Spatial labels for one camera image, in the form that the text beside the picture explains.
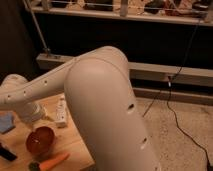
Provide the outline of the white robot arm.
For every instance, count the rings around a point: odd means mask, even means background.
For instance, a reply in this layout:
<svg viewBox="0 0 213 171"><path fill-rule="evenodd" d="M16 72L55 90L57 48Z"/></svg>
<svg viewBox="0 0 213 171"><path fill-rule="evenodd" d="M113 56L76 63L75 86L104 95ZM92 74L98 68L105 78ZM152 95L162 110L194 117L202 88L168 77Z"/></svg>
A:
<svg viewBox="0 0 213 171"><path fill-rule="evenodd" d="M161 171L139 114L125 54L104 46L27 83L0 85L0 109L62 93L98 171Z"/></svg>

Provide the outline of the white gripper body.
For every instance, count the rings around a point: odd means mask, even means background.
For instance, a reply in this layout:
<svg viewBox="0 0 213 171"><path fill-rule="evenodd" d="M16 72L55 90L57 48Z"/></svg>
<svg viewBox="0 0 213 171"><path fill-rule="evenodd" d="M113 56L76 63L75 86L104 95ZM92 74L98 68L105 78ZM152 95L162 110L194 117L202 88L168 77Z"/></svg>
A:
<svg viewBox="0 0 213 171"><path fill-rule="evenodd" d="M37 102L21 104L14 111L19 119L26 124L38 121L45 116L44 108Z"/></svg>

